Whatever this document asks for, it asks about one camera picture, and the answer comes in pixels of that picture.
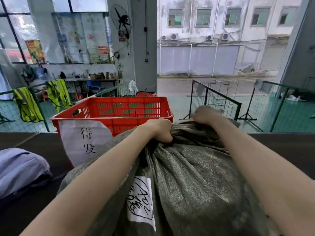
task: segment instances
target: left hand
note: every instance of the left hand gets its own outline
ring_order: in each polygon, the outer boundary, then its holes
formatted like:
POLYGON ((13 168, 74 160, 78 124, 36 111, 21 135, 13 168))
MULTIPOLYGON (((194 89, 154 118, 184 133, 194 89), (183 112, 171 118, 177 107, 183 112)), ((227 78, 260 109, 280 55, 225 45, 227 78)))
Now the left hand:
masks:
POLYGON ((171 135, 171 127, 173 123, 164 118, 149 119, 146 123, 140 125, 144 130, 150 131, 152 138, 163 143, 171 143, 173 137, 171 135))

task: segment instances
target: right arm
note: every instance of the right arm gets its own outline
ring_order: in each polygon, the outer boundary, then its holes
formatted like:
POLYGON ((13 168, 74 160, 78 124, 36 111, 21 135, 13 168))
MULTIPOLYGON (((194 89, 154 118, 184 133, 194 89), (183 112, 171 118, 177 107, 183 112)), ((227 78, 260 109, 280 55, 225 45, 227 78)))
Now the right arm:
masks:
POLYGON ((311 178, 219 111, 202 106, 191 117, 218 133, 265 211, 286 236, 315 235, 315 184, 311 178))

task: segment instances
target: left arm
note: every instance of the left arm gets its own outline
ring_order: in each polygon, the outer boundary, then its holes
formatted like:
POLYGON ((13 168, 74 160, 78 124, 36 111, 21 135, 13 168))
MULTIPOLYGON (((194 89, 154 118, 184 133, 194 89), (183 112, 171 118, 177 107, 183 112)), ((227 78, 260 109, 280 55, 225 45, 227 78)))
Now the left arm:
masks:
POLYGON ((149 142, 170 143, 172 123, 151 119, 77 176, 29 224, 20 236, 84 236, 109 198, 149 142))

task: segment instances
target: white building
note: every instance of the white building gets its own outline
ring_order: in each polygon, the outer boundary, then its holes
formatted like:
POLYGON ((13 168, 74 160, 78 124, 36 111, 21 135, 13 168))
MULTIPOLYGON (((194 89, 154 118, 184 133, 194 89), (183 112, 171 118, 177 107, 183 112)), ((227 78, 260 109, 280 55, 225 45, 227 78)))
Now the white building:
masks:
POLYGON ((275 75, 300 4, 158 0, 158 72, 231 75, 252 64, 275 75))

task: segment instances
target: chinese character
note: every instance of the chinese character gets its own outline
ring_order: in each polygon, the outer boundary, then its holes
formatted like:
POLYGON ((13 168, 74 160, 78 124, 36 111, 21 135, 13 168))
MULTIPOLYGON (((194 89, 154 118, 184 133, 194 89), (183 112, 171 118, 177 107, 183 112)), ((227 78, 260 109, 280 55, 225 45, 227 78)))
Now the chinese character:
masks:
POLYGON ((91 134, 92 134, 91 129, 88 129, 88 128, 83 129, 83 128, 81 128, 80 132, 81 132, 81 135, 83 136, 83 139, 84 139, 84 135, 85 135, 88 139, 91 139, 91 134))
POLYGON ((92 144, 86 144, 86 145, 84 144, 84 147, 86 147, 85 154, 89 154, 91 152, 92 153, 96 153, 96 152, 93 151, 95 146, 93 146, 92 144))

